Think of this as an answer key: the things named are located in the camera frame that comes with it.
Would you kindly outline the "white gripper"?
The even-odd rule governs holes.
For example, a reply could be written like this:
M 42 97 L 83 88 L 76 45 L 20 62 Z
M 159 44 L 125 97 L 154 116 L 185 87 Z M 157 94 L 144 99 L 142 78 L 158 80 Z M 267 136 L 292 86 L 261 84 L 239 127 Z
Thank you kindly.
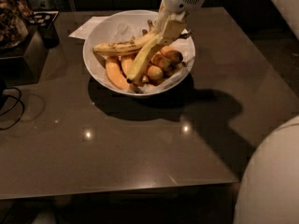
M 155 22 L 157 43 L 166 46 L 177 40 L 187 27 L 185 11 L 197 9 L 204 2 L 205 0 L 162 0 Z

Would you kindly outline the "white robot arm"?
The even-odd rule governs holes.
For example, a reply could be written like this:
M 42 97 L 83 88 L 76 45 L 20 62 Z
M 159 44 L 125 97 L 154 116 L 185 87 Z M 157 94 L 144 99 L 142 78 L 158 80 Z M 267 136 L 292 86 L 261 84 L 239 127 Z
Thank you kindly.
M 161 44 L 178 37 L 166 24 L 172 13 L 190 12 L 205 0 L 162 0 Z M 250 158 L 239 187 L 233 224 L 299 224 L 299 116 L 271 132 Z

